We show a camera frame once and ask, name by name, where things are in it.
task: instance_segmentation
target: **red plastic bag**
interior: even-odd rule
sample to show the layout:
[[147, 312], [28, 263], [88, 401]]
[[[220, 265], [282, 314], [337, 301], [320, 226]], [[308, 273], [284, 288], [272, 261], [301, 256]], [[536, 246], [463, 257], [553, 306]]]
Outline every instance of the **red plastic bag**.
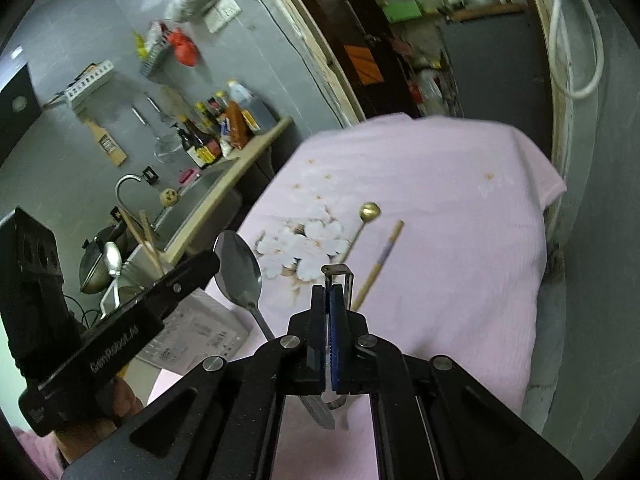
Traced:
[[167, 41], [174, 46], [175, 59], [186, 66], [195, 66], [198, 61], [198, 48], [180, 28], [176, 28], [167, 36]]

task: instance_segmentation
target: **green box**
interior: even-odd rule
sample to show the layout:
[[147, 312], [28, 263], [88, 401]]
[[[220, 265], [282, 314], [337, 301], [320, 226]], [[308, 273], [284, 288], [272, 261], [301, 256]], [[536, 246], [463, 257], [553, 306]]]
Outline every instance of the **green box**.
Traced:
[[415, 0], [391, 2], [382, 7], [382, 11], [389, 23], [405, 22], [422, 16], [420, 6]]

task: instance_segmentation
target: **wooden chopstick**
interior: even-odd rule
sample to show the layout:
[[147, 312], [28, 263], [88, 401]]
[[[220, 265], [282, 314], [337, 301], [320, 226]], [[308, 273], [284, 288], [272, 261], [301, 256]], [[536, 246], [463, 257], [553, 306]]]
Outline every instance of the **wooden chopstick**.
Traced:
[[380, 270], [382, 270], [382, 266], [385, 264], [386, 259], [389, 257], [389, 253], [391, 252], [391, 249], [393, 249], [393, 246], [396, 244], [396, 240], [398, 240], [398, 237], [400, 236], [400, 233], [402, 232], [403, 227], [404, 227], [404, 222], [402, 220], [398, 220], [396, 222], [396, 225], [394, 226], [394, 230], [392, 231], [391, 236], [389, 237], [389, 240], [386, 242], [385, 248], [382, 250], [382, 254], [380, 254], [378, 261], [373, 266], [373, 269], [371, 269], [371, 272], [367, 276], [367, 281], [364, 282], [364, 285], [358, 291], [358, 295], [356, 296], [355, 301], [351, 303], [351, 310], [356, 311], [362, 305], [362, 302], [364, 301], [364, 299], [367, 297], [367, 294], [369, 293], [369, 289], [373, 286], [374, 282], [376, 281], [376, 278], [380, 273]]
[[159, 269], [156, 267], [156, 261], [151, 252], [151, 249], [149, 249], [146, 246], [145, 241], [142, 239], [142, 235], [138, 232], [135, 225], [133, 225], [133, 221], [131, 220], [131, 217], [121, 207], [119, 207], [118, 210], [120, 211], [120, 215], [122, 216], [122, 219], [125, 221], [125, 224], [127, 224], [127, 228], [129, 229], [129, 231], [131, 231], [131, 234], [133, 234], [133, 237], [136, 239], [138, 244], [142, 245], [143, 251], [145, 251], [146, 255], [149, 257], [151, 262], [154, 264], [154, 267], [159, 272], [158, 278], [162, 277], [164, 275], [164, 272], [162, 272], [162, 267], [160, 267]]
[[149, 220], [146, 217], [146, 211], [144, 209], [140, 210], [140, 223], [142, 224], [142, 229], [145, 232], [146, 241], [149, 242], [152, 262], [156, 270], [160, 273], [160, 276], [164, 276], [164, 270], [162, 269], [162, 264], [160, 263], [160, 256], [158, 255], [158, 251], [156, 250], [156, 245], [154, 244], [154, 234], [151, 231], [151, 225], [149, 224]]

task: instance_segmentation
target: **metal spoon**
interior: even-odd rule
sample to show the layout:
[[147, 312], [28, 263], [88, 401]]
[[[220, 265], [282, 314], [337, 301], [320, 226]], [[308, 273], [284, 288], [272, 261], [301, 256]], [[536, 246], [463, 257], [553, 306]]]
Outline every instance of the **metal spoon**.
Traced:
[[120, 249], [114, 242], [107, 242], [104, 245], [104, 263], [107, 272], [113, 276], [113, 302], [115, 307], [120, 306], [120, 295], [118, 293], [118, 278], [122, 272], [122, 255]]
[[360, 224], [360, 227], [358, 227], [356, 235], [353, 237], [353, 242], [351, 242], [351, 244], [349, 245], [347, 252], [344, 253], [344, 256], [340, 260], [340, 263], [343, 264], [347, 260], [347, 257], [351, 253], [351, 249], [353, 249], [353, 246], [356, 244], [356, 240], [358, 240], [358, 237], [364, 229], [364, 226], [378, 218], [380, 216], [380, 213], [380, 207], [375, 202], [365, 202], [360, 206], [360, 220], [362, 220], [362, 224]]
[[[248, 310], [268, 341], [276, 339], [258, 310], [258, 298], [262, 290], [260, 265], [253, 251], [235, 231], [222, 231], [214, 247], [220, 259], [220, 271], [216, 283], [225, 297]], [[319, 396], [298, 397], [318, 426], [335, 429], [335, 421]]]

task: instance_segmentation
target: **black cable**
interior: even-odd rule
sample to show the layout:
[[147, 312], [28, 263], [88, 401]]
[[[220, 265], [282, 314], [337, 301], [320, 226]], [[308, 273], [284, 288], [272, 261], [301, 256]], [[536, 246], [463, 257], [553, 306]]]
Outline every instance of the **black cable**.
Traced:
[[94, 322], [93, 322], [93, 323], [91, 323], [91, 326], [89, 326], [89, 320], [87, 319], [87, 316], [86, 316], [86, 315], [87, 315], [89, 312], [97, 312], [98, 314], [101, 314], [101, 311], [100, 311], [100, 310], [98, 310], [98, 309], [96, 309], [96, 308], [90, 308], [89, 310], [85, 310], [84, 308], [82, 308], [82, 305], [79, 303], [79, 301], [78, 301], [78, 300], [76, 300], [76, 298], [73, 298], [73, 297], [68, 296], [68, 295], [66, 295], [66, 294], [63, 294], [63, 296], [64, 296], [65, 298], [67, 298], [68, 300], [73, 301], [73, 302], [78, 306], [78, 308], [80, 309], [80, 311], [82, 312], [82, 317], [80, 318], [80, 323], [82, 323], [83, 325], [85, 325], [87, 328], [91, 328], [91, 326], [95, 325], [95, 322], [98, 320], [98, 317], [96, 316], [96, 317], [95, 317], [95, 319], [94, 319]]
[[326, 105], [329, 107], [329, 109], [332, 111], [332, 113], [335, 116], [335, 119], [338, 121], [338, 124], [340, 124], [340, 127], [343, 128], [344, 125], [342, 124], [342, 121], [340, 120], [340, 117], [338, 117], [338, 114], [336, 113], [336, 111], [334, 110], [334, 107], [331, 106], [331, 103], [329, 102], [329, 99], [326, 98], [326, 96], [324, 95], [324, 92], [322, 92], [322, 89], [320, 88], [320, 85], [318, 84], [318, 81], [316, 81], [316, 78], [314, 76], [314, 73], [311, 72], [311, 69], [309, 68], [309, 65], [306, 63], [305, 58], [302, 56], [302, 53], [296, 48], [296, 46], [293, 44], [293, 42], [289, 39], [289, 37], [287, 36], [287, 33], [283, 30], [283, 28], [280, 26], [280, 24], [277, 22], [276, 18], [274, 17], [274, 15], [271, 13], [271, 11], [269, 10], [269, 7], [267, 7], [264, 3], [264, 1], [262, 0], [258, 0], [260, 2], [260, 4], [264, 7], [264, 10], [267, 11], [267, 14], [269, 15], [269, 17], [271, 18], [271, 21], [273, 23], [276, 24], [276, 27], [278, 27], [280, 29], [280, 32], [282, 33], [282, 35], [284, 36], [284, 39], [287, 40], [287, 43], [289, 43], [291, 45], [291, 47], [293, 48], [293, 50], [296, 51], [296, 53], [300, 56], [300, 59], [302, 60], [302, 63], [305, 64], [306, 70], [309, 72], [309, 75], [311, 76], [311, 79], [313, 80], [313, 82], [316, 85], [316, 88], [318, 88], [318, 91], [320, 92], [320, 95], [322, 96], [322, 99], [324, 99], [324, 102], [326, 103]]
[[84, 319], [84, 308], [82, 308], [82, 305], [79, 303], [79, 301], [76, 300], [76, 298], [72, 298], [71, 296], [68, 296], [66, 294], [63, 294], [63, 296], [65, 298], [67, 298], [68, 300], [73, 301], [78, 306], [78, 308], [80, 309], [80, 312], [82, 312], [82, 318], [81, 319]]
[[[98, 314], [98, 316], [94, 317], [94, 322], [91, 323], [91, 325], [89, 325], [89, 320], [87, 319], [87, 316], [86, 316], [89, 312], [95, 312], [96, 314]], [[102, 312], [100, 310], [98, 310], [97, 308], [90, 308], [84, 314], [82, 314], [82, 320], [80, 321], [80, 323], [82, 323], [83, 321], [86, 321], [87, 328], [91, 328], [93, 325], [96, 324], [96, 322], [98, 321], [99, 314], [101, 314], [101, 313]]]

